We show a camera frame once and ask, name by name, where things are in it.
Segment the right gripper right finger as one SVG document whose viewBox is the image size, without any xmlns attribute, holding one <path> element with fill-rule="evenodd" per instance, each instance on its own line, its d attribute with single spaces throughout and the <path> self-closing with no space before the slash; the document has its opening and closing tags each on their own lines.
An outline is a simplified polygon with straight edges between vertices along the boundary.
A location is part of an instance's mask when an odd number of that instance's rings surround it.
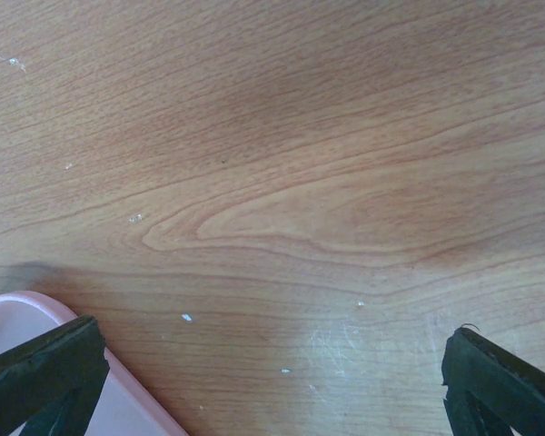
<svg viewBox="0 0 545 436">
<path fill-rule="evenodd" d="M 441 373 L 454 435 L 545 435 L 545 372 L 460 327 Z"/>
</svg>

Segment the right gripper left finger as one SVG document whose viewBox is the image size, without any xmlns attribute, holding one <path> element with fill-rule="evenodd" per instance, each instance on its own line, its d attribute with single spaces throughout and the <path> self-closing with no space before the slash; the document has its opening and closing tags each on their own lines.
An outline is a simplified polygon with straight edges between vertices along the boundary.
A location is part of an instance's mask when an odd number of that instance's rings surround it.
<svg viewBox="0 0 545 436">
<path fill-rule="evenodd" d="M 0 435 L 84 435 L 110 365 L 93 316 L 0 354 Z"/>
</svg>

